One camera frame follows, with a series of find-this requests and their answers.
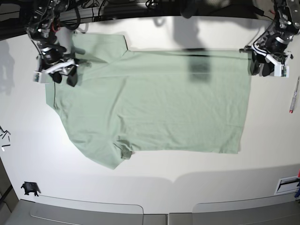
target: white surface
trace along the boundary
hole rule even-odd
[[[193,208],[193,213],[245,210],[295,201],[295,194],[272,196],[236,202],[201,203]]]
[[[225,17],[164,17],[80,28],[123,34],[130,50],[239,49],[268,24]],[[30,40],[21,36],[2,41],[0,49],[0,125],[11,133],[11,146],[0,151],[0,157],[19,198],[42,201],[20,189],[24,181],[32,181],[45,196],[140,205],[145,214],[191,212],[198,203],[273,196],[280,178],[298,174],[300,108],[290,114],[289,106],[298,77],[300,37],[289,45],[294,55],[289,78],[252,77],[238,154],[136,152],[113,171],[85,158],[46,105],[45,87],[32,81],[37,51]]]
[[[36,202],[39,202],[41,204],[48,204],[48,205],[76,209],[76,210],[110,212],[110,213],[117,212],[117,213],[125,213],[125,214],[143,214],[143,208],[139,205],[83,202],[83,201],[47,197],[42,195],[39,195],[39,197],[36,197],[36,199],[37,199]]]

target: cable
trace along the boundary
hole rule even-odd
[[[100,7],[99,7],[99,10],[98,10],[98,21],[101,20],[100,11],[101,11],[101,8],[104,6],[105,2],[106,2],[106,0],[103,0],[102,3],[101,3],[101,5],[100,5]]]
[[[36,43],[34,43],[34,41],[33,41],[33,40],[31,40],[31,38],[30,38],[30,41],[33,43],[33,45],[34,45],[34,46],[35,46],[35,48],[37,49],[37,52],[38,52],[38,54],[40,54],[40,55],[41,55],[41,52],[39,51],[39,49],[38,49],[38,47],[37,47]]]
[[[75,7],[74,8],[74,10],[75,10],[75,13],[76,13],[76,19],[77,19],[77,21],[76,21],[76,23],[65,23],[65,22],[60,22],[60,24],[62,25],[62,26],[65,26],[67,29],[69,29],[69,30],[76,30],[78,27],[79,27],[79,25],[80,25],[80,14],[79,14],[79,10],[78,10],[78,7]]]
[[[18,13],[19,11],[14,11],[14,12],[10,12],[10,13],[0,13],[0,15],[5,15],[5,14],[11,14],[11,13]]]
[[[99,7],[100,6],[100,3],[98,2],[98,0],[92,0],[93,2],[89,5],[89,6],[87,6],[87,4],[89,3],[89,2],[91,2],[91,0],[87,0],[86,2],[84,2],[82,5],[81,5],[81,7],[82,8],[91,8],[92,9],[92,14],[93,14],[93,16],[92,16],[92,22],[94,22],[94,7]]]
[[[272,21],[272,23],[269,25],[269,27],[264,31],[264,33],[262,33],[262,35],[260,35],[260,36],[253,42],[253,47],[254,47],[258,52],[263,53],[263,54],[266,54],[265,56],[267,56],[268,52],[263,52],[263,51],[257,49],[256,46],[255,46],[255,44],[256,44],[256,42],[257,42],[259,39],[261,39],[261,38],[269,31],[269,29],[270,29],[270,28],[273,26],[273,24],[275,23],[275,19],[276,19],[276,17],[274,18],[274,20]]]
[[[267,15],[263,15],[263,17],[267,17],[269,18],[270,20],[273,20],[271,17],[267,16]]]
[[[80,5],[82,5],[83,3],[85,3],[86,1],[87,0],[79,0],[75,4],[73,4],[72,6],[70,6],[67,10],[69,11],[69,10],[71,10],[73,8],[76,8],[76,7],[80,6]]]

